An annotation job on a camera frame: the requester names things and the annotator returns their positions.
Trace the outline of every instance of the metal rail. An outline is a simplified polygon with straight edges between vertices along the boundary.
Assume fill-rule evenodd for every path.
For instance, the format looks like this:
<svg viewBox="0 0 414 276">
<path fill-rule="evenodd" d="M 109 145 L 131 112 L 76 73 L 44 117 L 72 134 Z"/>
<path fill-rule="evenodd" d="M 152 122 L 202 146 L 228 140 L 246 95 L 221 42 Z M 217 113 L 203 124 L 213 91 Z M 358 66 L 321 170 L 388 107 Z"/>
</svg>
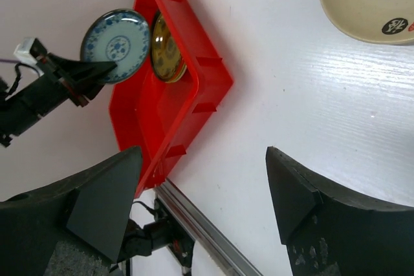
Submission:
<svg viewBox="0 0 414 276">
<path fill-rule="evenodd" d="M 170 181 L 155 189 L 178 223 L 212 256 L 227 275 L 260 276 L 252 263 Z"/>
</svg>

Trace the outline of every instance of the blue and white plate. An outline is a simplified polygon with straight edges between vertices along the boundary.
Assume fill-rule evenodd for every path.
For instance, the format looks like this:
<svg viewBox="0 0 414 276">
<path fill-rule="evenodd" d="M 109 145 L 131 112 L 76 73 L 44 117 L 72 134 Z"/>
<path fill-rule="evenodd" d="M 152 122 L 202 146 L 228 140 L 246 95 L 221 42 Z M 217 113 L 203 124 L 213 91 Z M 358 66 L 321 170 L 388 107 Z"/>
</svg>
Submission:
<svg viewBox="0 0 414 276">
<path fill-rule="evenodd" d="M 149 54 L 149 25 L 128 9 L 110 11 L 97 19 L 86 33 L 80 52 L 82 61 L 115 61 L 117 68 L 100 83 L 118 83 L 136 73 Z"/>
</svg>

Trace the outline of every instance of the plate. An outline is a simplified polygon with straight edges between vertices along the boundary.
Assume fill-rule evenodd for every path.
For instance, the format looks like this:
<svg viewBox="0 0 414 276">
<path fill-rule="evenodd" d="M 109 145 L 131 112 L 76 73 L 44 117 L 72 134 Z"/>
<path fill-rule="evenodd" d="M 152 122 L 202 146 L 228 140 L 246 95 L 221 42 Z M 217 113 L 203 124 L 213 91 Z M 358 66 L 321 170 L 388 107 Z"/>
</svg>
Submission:
<svg viewBox="0 0 414 276">
<path fill-rule="evenodd" d="M 166 83 L 181 79 L 187 66 L 162 14 L 155 16 L 151 43 L 151 62 L 154 74 Z"/>
<path fill-rule="evenodd" d="M 414 42 L 412 0 L 321 0 L 331 22 L 355 39 L 399 45 Z"/>
<path fill-rule="evenodd" d="M 80 58 L 82 61 L 115 61 L 117 68 L 99 83 L 119 83 L 136 73 L 145 62 L 150 36 L 148 23 L 138 12 L 113 10 L 88 29 Z"/>
</svg>

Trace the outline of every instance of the white table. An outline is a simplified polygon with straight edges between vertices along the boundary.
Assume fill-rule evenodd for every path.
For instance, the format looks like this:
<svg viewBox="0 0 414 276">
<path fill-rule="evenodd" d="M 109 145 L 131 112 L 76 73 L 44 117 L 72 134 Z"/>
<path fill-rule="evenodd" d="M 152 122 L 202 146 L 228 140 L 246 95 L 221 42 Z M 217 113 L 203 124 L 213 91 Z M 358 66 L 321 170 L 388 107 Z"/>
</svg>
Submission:
<svg viewBox="0 0 414 276">
<path fill-rule="evenodd" d="M 267 146 L 357 191 L 414 204 L 413 47 L 337 30 L 319 0 L 188 0 L 235 84 L 171 179 L 265 275 L 291 273 Z"/>
</svg>

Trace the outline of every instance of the red container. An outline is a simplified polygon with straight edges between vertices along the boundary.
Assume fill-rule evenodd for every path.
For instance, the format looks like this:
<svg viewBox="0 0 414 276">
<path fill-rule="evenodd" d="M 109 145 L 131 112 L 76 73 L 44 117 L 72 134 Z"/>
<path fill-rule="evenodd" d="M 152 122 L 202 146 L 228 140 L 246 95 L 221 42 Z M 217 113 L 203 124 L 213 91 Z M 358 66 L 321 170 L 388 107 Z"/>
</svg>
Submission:
<svg viewBox="0 0 414 276">
<path fill-rule="evenodd" d="M 233 80 L 187 0 L 135 0 L 134 10 L 150 23 L 161 11 L 188 66 L 178 82 L 164 83 L 147 58 L 133 77 L 114 87 L 109 113 L 119 148 L 142 148 L 138 197 L 165 181 Z"/>
</svg>

